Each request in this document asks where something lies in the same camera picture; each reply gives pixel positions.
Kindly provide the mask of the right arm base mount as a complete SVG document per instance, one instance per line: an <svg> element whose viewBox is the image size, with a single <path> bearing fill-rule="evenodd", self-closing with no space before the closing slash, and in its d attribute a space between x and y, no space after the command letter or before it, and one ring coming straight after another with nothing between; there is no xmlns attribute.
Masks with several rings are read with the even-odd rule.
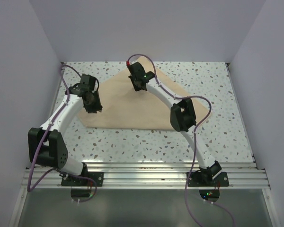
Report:
<svg viewBox="0 0 284 227"><path fill-rule="evenodd" d="M191 174L186 172L188 177L188 187L228 187L230 185L228 175L222 171L216 177L209 177L200 170L193 171Z"/></svg>

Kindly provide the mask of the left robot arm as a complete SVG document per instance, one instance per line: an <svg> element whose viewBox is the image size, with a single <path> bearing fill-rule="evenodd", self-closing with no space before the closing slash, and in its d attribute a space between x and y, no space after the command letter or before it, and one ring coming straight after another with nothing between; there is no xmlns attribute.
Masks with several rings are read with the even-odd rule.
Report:
<svg viewBox="0 0 284 227"><path fill-rule="evenodd" d="M72 180L80 186L88 182L89 174L83 170L84 164L68 157L63 135L79 111L85 110L88 114L102 111L98 88L96 77L83 74L79 83L66 89L61 104L52 116L40 127L29 130L32 166L48 166L71 174Z"/></svg>

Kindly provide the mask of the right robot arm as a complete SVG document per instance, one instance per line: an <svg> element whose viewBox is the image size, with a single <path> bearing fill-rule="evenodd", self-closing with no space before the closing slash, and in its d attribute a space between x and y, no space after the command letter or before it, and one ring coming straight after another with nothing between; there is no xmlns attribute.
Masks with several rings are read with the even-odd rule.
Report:
<svg viewBox="0 0 284 227"><path fill-rule="evenodd" d="M146 72L139 63L126 62L130 72L130 80L135 91L145 90L155 95L170 109L170 124L180 132L190 146L193 147L195 158L199 164L197 176L205 185L213 185L218 181L222 168L208 150L202 139L197 139L197 121L193 100L189 97L180 98L169 88L164 87L155 72Z"/></svg>

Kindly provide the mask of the beige cloth mat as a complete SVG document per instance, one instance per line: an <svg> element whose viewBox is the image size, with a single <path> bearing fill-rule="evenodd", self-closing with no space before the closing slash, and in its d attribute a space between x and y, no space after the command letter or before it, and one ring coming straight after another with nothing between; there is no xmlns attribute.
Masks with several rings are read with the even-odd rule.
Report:
<svg viewBox="0 0 284 227"><path fill-rule="evenodd" d="M148 91L135 91L129 75L124 69L100 83L102 112L81 109L81 123L92 128L172 130L170 108Z"/></svg>

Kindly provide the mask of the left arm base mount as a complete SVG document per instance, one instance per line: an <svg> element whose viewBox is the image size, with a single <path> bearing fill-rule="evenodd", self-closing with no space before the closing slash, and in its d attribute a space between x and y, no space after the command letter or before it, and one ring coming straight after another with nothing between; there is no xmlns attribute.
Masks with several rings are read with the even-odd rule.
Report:
<svg viewBox="0 0 284 227"><path fill-rule="evenodd" d="M102 187L104 181L103 172L87 172L87 174L84 176L72 176L65 173L60 173L59 176L62 177L61 186L67 187Z"/></svg>

